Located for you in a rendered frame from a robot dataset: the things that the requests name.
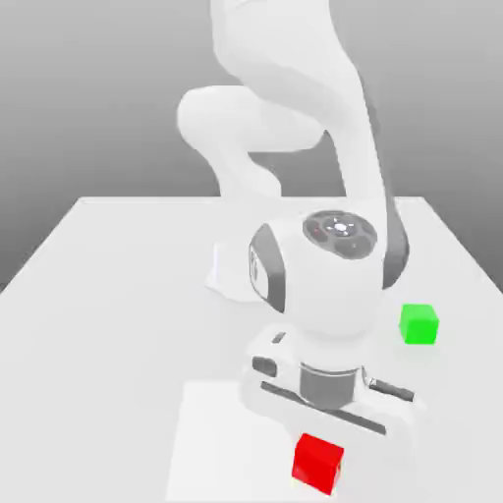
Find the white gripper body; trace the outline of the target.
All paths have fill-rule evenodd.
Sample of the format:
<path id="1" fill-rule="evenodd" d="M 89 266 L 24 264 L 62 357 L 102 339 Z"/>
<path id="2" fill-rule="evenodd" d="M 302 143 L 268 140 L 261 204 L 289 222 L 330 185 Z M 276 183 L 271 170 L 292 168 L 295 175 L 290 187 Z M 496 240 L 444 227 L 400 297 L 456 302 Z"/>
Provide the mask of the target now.
<path id="1" fill-rule="evenodd" d="M 326 372 L 304 364 L 248 363 L 240 397 L 252 412 L 339 445 L 404 442 L 413 449 L 426 412 L 419 396 L 363 367 Z"/>

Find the small green cube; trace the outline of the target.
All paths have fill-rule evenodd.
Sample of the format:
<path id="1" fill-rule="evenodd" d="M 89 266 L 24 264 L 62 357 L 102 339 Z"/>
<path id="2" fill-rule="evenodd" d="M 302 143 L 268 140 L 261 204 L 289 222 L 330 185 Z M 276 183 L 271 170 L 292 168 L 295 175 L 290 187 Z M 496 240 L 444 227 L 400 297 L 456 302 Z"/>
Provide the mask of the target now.
<path id="1" fill-rule="evenodd" d="M 439 318 L 432 305 L 403 304 L 399 328 L 408 345 L 433 345 L 436 341 Z"/>

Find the small red cube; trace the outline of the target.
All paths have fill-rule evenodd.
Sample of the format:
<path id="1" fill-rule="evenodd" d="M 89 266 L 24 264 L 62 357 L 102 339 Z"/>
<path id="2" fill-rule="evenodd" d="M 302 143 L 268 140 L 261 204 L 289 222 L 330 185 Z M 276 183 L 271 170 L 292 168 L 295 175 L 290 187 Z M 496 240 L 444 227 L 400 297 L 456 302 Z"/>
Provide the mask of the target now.
<path id="1" fill-rule="evenodd" d="M 298 440 L 292 477 L 325 495 L 331 495 L 341 472 L 345 449 L 303 433 Z"/>

